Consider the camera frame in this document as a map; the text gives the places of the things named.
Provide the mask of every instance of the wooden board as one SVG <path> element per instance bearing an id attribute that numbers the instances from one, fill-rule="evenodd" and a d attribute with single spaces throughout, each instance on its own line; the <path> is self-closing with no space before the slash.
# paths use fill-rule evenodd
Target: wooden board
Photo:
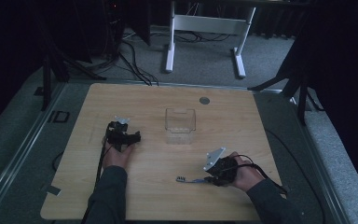
<path id="1" fill-rule="evenodd" d="M 200 103 L 208 97 L 210 103 Z M 191 145 L 168 145 L 166 108 L 196 110 Z M 106 125 L 130 118 L 128 133 L 141 132 L 127 169 L 128 220 L 255 220 L 247 195 L 233 187 L 175 181 L 208 176 L 206 153 L 220 147 L 247 155 L 281 183 L 269 143 L 249 91 L 190 87 L 93 84 L 82 106 L 41 210 L 45 219 L 81 219 L 92 193 Z"/>

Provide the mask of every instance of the black stand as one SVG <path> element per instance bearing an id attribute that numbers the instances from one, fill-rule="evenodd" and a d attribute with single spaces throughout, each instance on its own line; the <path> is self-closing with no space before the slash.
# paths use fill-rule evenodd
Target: black stand
<path id="1" fill-rule="evenodd" d="M 248 88 L 249 91 L 262 91 L 269 86 L 272 86 L 275 83 L 278 83 L 286 78 L 289 78 L 289 81 L 286 83 L 286 86 L 282 90 L 284 97 L 291 98 L 295 95 L 298 88 L 300 88 L 300 94 L 298 99 L 298 108 L 297 108 L 297 117 L 300 120 L 302 125 L 305 124 L 305 108 L 306 100 L 308 94 L 308 76 L 301 75 L 301 71 L 290 71 L 285 72 L 284 74 L 278 73 L 278 75 L 258 86 Z"/>
<path id="2" fill-rule="evenodd" d="M 36 26 L 42 36 L 42 41 L 44 47 L 47 50 L 47 55 L 45 60 L 43 61 L 43 95 L 44 95 L 44 103 L 42 110 L 45 110 L 51 99 L 51 73 L 50 70 L 54 71 L 54 75 L 58 81 L 67 82 L 70 78 L 67 67 L 65 63 L 71 64 L 74 68 L 78 69 L 81 72 L 84 72 L 87 76 L 96 80 L 106 80 L 106 77 L 100 77 L 90 70 L 88 70 L 85 66 L 71 59 L 63 52 L 61 52 L 51 37 L 51 34 L 46 26 L 46 23 L 43 17 L 40 14 L 39 9 L 34 3 L 34 0 L 24 0 L 25 5 L 28 7 L 31 12 L 32 17 L 36 23 Z"/>

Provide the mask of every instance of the white metal frame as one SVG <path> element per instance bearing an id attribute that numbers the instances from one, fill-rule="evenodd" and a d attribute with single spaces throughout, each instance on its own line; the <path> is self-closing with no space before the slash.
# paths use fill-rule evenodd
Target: white metal frame
<path id="1" fill-rule="evenodd" d="M 175 14 L 175 2 L 171 4 L 171 40 L 168 46 L 166 71 L 173 71 L 173 55 L 175 53 L 174 32 L 175 30 L 194 31 L 204 33 L 216 33 L 224 35 L 240 35 L 241 42 L 237 48 L 234 48 L 235 61 L 237 63 L 238 74 L 240 77 L 246 77 L 245 68 L 242 60 L 242 50 L 245 45 L 246 36 L 252 24 L 255 14 L 255 7 L 249 8 L 248 17 L 243 20 L 232 20 L 211 17 L 187 16 Z"/>

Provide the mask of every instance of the sleeve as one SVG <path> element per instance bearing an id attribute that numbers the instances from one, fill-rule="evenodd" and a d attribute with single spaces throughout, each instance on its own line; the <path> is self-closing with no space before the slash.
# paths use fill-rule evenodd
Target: sleeve
<path id="1" fill-rule="evenodd" d="M 96 190 L 89 197 L 87 224 L 124 223 L 127 173 L 118 166 L 103 170 Z"/>
<path id="2" fill-rule="evenodd" d="M 302 223 L 299 211 L 279 194 L 269 179 L 259 182 L 246 193 L 264 224 Z"/>

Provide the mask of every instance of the clear plastic box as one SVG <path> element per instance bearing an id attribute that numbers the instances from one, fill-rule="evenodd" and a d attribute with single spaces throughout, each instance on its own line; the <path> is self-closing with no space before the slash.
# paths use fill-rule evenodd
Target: clear plastic box
<path id="1" fill-rule="evenodd" d="M 167 144 L 190 145 L 196 131 L 196 110 L 167 108 L 165 110 Z"/>

